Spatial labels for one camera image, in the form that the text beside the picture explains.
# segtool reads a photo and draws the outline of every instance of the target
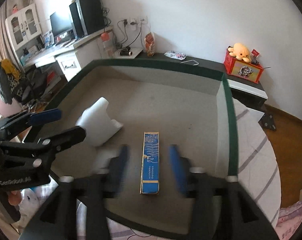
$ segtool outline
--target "drawer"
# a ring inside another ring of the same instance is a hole
[[[62,55],[56,58],[67,81],[70,81],[81,71],[81,66],[75,54]]]

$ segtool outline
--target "plush toy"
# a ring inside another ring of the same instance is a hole
[[[228,48],[228,51],[230,56],[236,57],[237,60],[243,60],[246,63],[251,62],[249,50],[241,43],[234,44],[233,47]]]

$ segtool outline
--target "red tag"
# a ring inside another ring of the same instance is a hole
[[[255,49],[251,52],[254,56],[258,57],[260,53],[256,51]]]

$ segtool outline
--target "blue box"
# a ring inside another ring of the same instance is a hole
[[[159,133],[145,132],[140,194],[159,192]]]

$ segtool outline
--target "pink fabric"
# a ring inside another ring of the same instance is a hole
[[[279,218],[275,228],[280,240],[288,240],[302,222],[302,201],[298,201],[288,208],[279,211]]]

